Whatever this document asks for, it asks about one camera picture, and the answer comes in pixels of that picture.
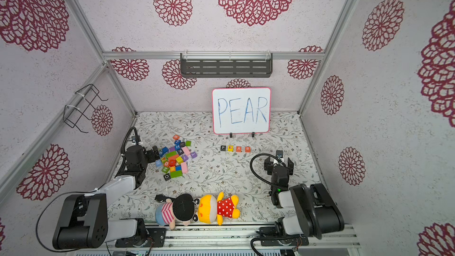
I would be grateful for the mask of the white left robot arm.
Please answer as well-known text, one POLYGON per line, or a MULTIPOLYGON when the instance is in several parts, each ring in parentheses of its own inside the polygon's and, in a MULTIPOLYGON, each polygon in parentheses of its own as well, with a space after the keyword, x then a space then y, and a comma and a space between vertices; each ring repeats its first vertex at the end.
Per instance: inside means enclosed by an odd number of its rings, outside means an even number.
POLYGON ((114 179, 93 192, 71 194, 64 200, 52 239, 54 249, 98 248, 117 240, 139 247, 148 242, 143 219, 109 220, 107 209, 141 186, 148 164, 160 159, 159 150, 134 145, 123 157, 124 164, 114 179))

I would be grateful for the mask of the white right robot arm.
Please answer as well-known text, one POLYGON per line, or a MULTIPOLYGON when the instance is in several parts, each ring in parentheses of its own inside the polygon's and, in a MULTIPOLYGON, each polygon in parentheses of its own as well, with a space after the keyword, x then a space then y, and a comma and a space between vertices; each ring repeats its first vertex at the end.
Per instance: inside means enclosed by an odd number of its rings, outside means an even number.
POLYGON ((271 176, 269 195, 279 209, 293 209, 288 216, 275 222, 277 236, 304 235, 321 239, 323 234, 343 231, 344 218, 335 201, 321 183, 289 186, 294 163, 267 157, 264 170, 271 176))

